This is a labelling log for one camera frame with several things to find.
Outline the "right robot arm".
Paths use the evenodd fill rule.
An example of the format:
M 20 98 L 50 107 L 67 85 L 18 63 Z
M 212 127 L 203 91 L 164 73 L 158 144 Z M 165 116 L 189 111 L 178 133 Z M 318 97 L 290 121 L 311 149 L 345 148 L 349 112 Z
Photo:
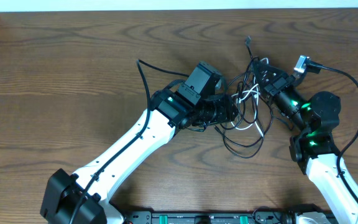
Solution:
M 344 163 L 345 150 L 338 149 L 333 138 L 341 99 L 320 91 L 306 100 L 296 90 L 307 73 L 319 73 L 327 67 L 304 55 L 293 75 L 261 60 L 251 66 L 262 96 L 277 105 L 300 131 L 290 138 L 291 159 L 321 192 L 338 223 L 358 223 L 358 185 Z

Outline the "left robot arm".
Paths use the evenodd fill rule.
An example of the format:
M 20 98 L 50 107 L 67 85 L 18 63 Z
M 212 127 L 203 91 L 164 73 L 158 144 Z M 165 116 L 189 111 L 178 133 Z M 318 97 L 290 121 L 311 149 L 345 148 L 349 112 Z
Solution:
M 174 80 L 154 94 L 138 121 L 100 156 L 68 174 L 57 170 L 48 180 L 40 215 L 49 223 L 124 223 L 110 200 L 119 186 L 155 150 L 179 131 L 197 131 L 233 121 L 237 116 L 223 75 L 200 61 L 184 80 Z

